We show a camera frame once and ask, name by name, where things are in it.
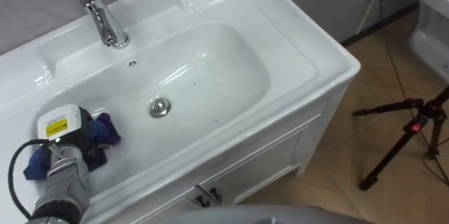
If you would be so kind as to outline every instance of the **sticker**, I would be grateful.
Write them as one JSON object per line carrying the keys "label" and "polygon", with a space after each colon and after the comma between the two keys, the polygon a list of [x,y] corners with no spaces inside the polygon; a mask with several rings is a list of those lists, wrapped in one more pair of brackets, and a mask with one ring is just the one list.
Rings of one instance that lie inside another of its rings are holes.
{"label": "sticker", "polygon": [[50,124],[45,128],[45,130],[47,132],[47,137],[50,137],[55,135],[56,133],[66,130],[67,128],[68,128],[67,119],[62,119],[60,121]]}

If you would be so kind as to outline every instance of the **blue cloth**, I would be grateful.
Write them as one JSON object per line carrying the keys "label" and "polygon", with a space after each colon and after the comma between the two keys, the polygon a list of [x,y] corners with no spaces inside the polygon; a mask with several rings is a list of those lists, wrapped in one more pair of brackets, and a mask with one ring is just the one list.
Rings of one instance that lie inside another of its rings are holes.
{"label": "blue cloth", "polygon": [[[96,144],[106,145],[115,145],[121,140],[107,113],[102,113],[95,121],[88,122],[88,138]],[[28,166],[23,174],[27,180],[45,180],[50,167],[51,151],[47,147],[40,147],[29,158]],[[98,167],[95,164],[88,165],[89,171]]]}

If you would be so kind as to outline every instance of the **white toilet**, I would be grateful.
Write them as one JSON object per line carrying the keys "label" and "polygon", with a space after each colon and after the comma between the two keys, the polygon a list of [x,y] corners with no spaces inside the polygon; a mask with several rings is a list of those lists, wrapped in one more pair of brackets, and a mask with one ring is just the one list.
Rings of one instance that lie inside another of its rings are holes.
{"label": "white toilet", "polygon": [[449,82],[449,0],[420,0],[420,21],[409,45]]}

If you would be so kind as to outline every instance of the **black tripod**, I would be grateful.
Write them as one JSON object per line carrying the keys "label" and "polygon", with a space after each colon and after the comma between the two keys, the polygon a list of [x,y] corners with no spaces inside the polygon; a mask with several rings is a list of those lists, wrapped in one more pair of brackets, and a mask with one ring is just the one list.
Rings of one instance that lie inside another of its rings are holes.
{"label": "black tripod", "polygon": [[[401,149],[408,143],[408,141],[418,134],[422,128],[424,128],[427,122],[432,119],[434,122],[434,128],[432,130],[431,141],[429,148],[427,149],[426,156],[431,160],[435,160],[439,155],[438,152],[438,139],[441,134],[441,127],[444,121],[447,119],[446,114],[443,110],[443,103],[449,100],[449,87],[447,87],[442,93],[440,93],[436,98],[424,103],[422,99],[409,98],[402,102],[392,103],[388,105],[382,105],[373,109],[362,109],[355,111],[353,116],[366,116],[373,113],[384,113],[392,112],[398,110],[409,110],[413,108],[418,109],[418,114],[410,121],[406,126],[404,126],[404,135],[399,139],[399,141],[393,146],[393,148],[388,152],[388,154],[380,161],[380,163],[371,171],[371,173],[362,181],[359,188],[360,190],[369,190],[377,181],[377,176],[380,172],[388,165],[388,163],[401,151]],[[443,174],[444,170],[436,160],[438,167]],[[449,178],[445,175],[445,180],[449,183]]]}

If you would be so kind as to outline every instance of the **cable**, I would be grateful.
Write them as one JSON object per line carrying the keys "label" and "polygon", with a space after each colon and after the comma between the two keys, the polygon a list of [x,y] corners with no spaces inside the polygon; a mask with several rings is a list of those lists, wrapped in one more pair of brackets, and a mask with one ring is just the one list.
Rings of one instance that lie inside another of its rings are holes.
{"label": "cable", "polygon": [[[387,48],[387,54],[388,54],[388,57],[390,59],[391,65],[393,66],[393,69],[394,69],[394,74],[396,75],[397,81],[399,83],[399,88],[401,90],[402,96],[403,96],[404,100],[406,100],[407,99],[407,95],[406,95],[405,89],[403,87],[403,84],[402,84],[402,81],[401,81],[401,77],[399,76],[399,71],[398,71],[398,69],[396,67],[396,63],[394,62],[393,57],[391,56],[390,45],[389,45],[389,40],[388,40],[388,33],[387,33],[387,24],[385,23],[385,19],[384,19],[384,11],[383,11],[383,8],[382,8],[382,2],[383,2],[383,0],[379,0],[380,20],[381,20],[381,23],[382,23],[382,31],[384,33],[384,38],[385,38],[385,46]],[[413,114],[412,110],[409,109],[408,112],[410,113],[410,116],[413,119],[415,117],[415,115]],[[420,131],[420,134],[421,134],[421,136],[422,136],[426,146],[429,147],[430,144],[429,144],[429,141],[427,140],[426,136],[423,134],[422,131]],[[441,146],[442,144],[444,144],[446,142],[449,142],[449,138],[447,138],[444,141],[442,141],[441,143],[439,143],[438,146]],[[441,166],[441,164],[438,161],[438,159],[435,158],[435,161],[436,161],[438,167],[440,168],[441,173],[443,174],[444,178],[441,178],[438,174],[436,174],[434,171],[432,171],[429,166],[427,166],[427,164],[426,164],[426,162],[424,160],[425,157],[426,157],[426,154],[424,154],[422,156],[422,163],[424,164],[426,169],[429,170],[429,172],[432,175],[436,176],[442,183],[444,183],[445,185],[449,186],[449,177],[444,172],[443,167]]]}
{"label": "cable", "polygon": [[13,202],[15,206],[20,210],[20,212],[23,213],[23,215],[29,220],[31,218],[31,215],[28,213],[28,211],[25,209],[25,207],[20,203],[19,199],[17,198],[17,195],[14,190],[14,180],[13,180],[13,174],[14,174],[14,166],[15,161],[19,157],[19,154],[28,146],[30,145],[40,145],[40,144],[48,144],[48,140],[29,140],[26,143],[22,144],[13,154],[13,158],[11,159],[11,162],[9,163],[9,170],[8,170],[8,189],[9,194],[13,198]]}

